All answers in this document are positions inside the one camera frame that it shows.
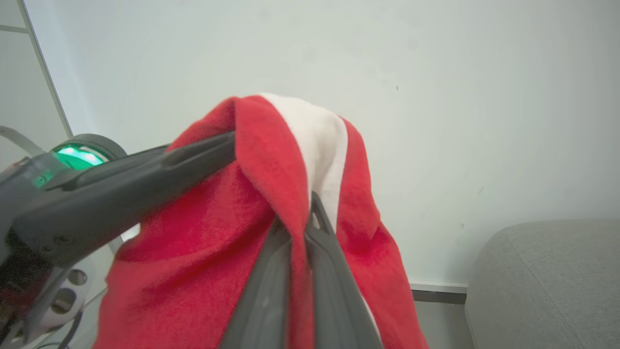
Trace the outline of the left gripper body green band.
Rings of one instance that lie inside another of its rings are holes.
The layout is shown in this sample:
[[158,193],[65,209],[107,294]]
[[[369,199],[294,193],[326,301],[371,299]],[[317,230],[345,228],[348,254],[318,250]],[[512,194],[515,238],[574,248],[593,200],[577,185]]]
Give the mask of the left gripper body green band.
[[126,157],[110,139],[76,135],[51,150],[22,133],[2,133],[25,155],[1,172],[1,340],[41,342],[56,332],[71,342],[83,320],[93,318],[92,302],[106,289],[111,246],[120,236],[69,267],[44,260],[13,233],[13,219],[53,182]]

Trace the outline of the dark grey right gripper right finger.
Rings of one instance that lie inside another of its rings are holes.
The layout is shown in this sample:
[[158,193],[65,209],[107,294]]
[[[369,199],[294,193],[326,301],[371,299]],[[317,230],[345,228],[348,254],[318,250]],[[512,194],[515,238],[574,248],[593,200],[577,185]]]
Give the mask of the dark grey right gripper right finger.
[[382,349],[372,313],[316,192],[311,194],[304,241],[312,273],[315,347]]

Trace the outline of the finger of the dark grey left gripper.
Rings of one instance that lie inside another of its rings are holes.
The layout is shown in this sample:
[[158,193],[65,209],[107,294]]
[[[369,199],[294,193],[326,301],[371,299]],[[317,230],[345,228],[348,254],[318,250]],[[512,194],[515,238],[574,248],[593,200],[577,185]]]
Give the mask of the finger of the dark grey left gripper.
[[13,219],[18,240],[69,267],[235,160],[235,133],[166,151],[153,148],[71,172]]

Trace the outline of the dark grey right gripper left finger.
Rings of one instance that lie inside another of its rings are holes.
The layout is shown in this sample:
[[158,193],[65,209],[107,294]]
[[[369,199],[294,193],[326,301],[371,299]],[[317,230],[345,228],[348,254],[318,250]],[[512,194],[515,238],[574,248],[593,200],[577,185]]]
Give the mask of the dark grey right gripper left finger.
[[220,342],[222,349],[288,345],[292,238],[275,219]]

